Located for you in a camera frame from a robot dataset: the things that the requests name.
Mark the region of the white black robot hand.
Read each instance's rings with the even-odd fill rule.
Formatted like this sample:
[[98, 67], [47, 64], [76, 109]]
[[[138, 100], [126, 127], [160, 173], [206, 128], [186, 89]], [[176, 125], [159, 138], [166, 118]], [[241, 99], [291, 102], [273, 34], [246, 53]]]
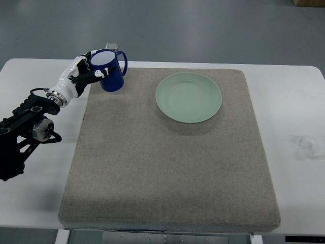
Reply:
[[107, 78], [115, 70], [116, 53], [110, 49], [89, 51], [76, 57], [60, 75], [59, 82], [47, 91], [47, 98], [59, 107], [65, 107], [71, 99], [81, 96], [86, 86]]

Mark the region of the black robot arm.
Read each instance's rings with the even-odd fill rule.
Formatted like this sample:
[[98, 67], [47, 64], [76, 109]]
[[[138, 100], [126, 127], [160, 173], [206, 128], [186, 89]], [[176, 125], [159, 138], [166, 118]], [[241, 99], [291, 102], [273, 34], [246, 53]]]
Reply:
[[1, 121], [1, 180], [7, 181], [24, 173], [25, 161], [40, 144], [59, 143], [61, 136], [54, 122], [45, 114], [57, 115], [63, 102], [56, 97], [41, 97], [34, 88], [12, 116]]

